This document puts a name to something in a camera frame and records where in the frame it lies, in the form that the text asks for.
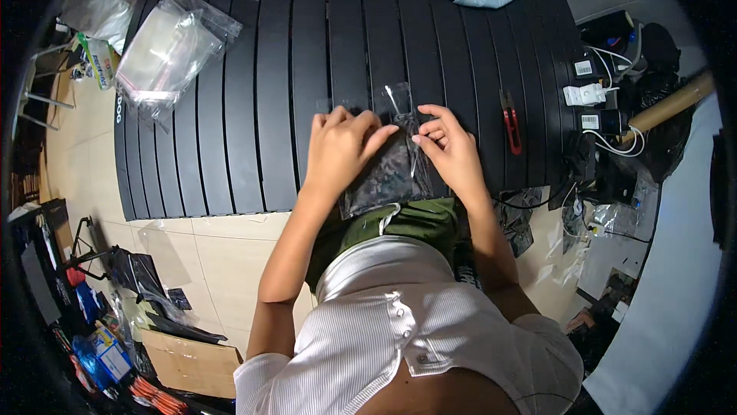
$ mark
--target tiled floor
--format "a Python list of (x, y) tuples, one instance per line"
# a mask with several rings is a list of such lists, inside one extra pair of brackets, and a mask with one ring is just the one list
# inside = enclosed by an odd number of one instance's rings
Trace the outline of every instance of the tiled floor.
[[(60, 108), (53, 122), (60, 131), (47, 133), (42, 200), (65, 198), (73, 230), (90, 215), (107, 244), (150, 254), (162, 283), (184, 290), (198, 327), (224, 334), (244, 354), (259, 278), (289, 214), (126, 222), (115, 169), (114, 96), (114, 91), (100, 91), (92, 79), (75, 83), (66, 74), (60, 78), (58, 99), (77, 109)], [(575, 279), (563, 285), (554, 280), (570, 263), (556, 246), (562, 235), (559, 221), (559, 211), (539, 209), (532, 221), (536, 243), (518, 260), (525, 291), (543, 314), (557, 320), (576, 290)], [(89, 281), (99, 291), (109, 290), (106, 281)], [(312, 308), (305, 285), (294, 309), (298, 330)]]

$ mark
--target ziplock bag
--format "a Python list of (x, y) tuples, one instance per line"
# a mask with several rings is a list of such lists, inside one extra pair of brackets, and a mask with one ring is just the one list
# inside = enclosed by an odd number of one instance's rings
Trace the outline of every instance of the ziplock bag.
[(243, 26), (203, 0), (161, 0), (118, 65), (116, 82), (135, 119), (163, 123), (209, 60)]
[(419, 130), (408, 84), (373, 93), (373, 110), (400, 129), (389, 137), (364, 171), (345, 190), (338, 208), (344, 220), (392, 203), (433, 197), (428, 157), (412, 142)]

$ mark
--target woman's right hand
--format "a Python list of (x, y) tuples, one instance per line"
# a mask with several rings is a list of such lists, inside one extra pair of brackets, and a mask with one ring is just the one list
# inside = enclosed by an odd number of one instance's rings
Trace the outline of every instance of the woman's right hand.
[(437, 119), (421, 125), (419, 135), (414, 135), (412, 141), (428, 155), (467, 209), (487, 208), (491, 204), (489, 191), (484, 183), (474, 136), (463, 130), (446, 107), (421, 105), (418, 109)]

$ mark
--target person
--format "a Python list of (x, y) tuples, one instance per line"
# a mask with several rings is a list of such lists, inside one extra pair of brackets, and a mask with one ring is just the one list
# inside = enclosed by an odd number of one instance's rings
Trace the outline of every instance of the person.
[[(331, 223), (341, 193), (399, 128), (341, 106), (315, 115), (304, 186), (234, 373), (237, 415), (564, 413), (576, 399), (581, 357), (518, 284), (474, 137), (446, 107), (418, 109), (434, 119), (412, 141), (466, 209), (483, 291), (453, 276), (452, 198)], [(295, 337), (305, 280), (318, 306)]]

